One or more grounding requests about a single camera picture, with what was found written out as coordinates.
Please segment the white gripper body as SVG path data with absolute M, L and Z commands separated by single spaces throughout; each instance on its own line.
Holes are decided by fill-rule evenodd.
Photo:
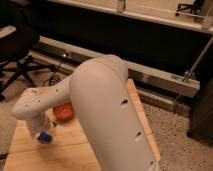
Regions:
M 30 136 L 34 138 L 36 134 L 46 132 L 50 127 L 51 121 L 49 117 L 44 113 L 39 113 L 31 118 L 26 120 L 27 128 L 30 133 Z

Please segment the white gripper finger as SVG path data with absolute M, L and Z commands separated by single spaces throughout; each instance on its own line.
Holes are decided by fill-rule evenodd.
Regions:
M 41 140 L 40 140 L 40 134 L 36 134 L 35 136 L 34 136 L 34 140 L 36 140 L 37 142 L 39 142 L 39 143 L 41 143 Z
M 49 129 L 47 130 L 47 133 L 48 133 L 50 136 L 55 137 L 55 136 L 56 136 L 56 127 L 57 127 L 57 125 L 56 125 L 54 122 L 52 122 L 52 123 L 50 124 Z

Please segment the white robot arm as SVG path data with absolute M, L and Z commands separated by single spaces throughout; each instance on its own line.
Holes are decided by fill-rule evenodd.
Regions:
M 44 112 L 71 103 L 102 171 L 158 171 L 127 88 L 128 66 L 115 55 L 81 63 L 58 84 L 41 92 L 26 89 L 12 109 L 30 133 L 51 127 Z

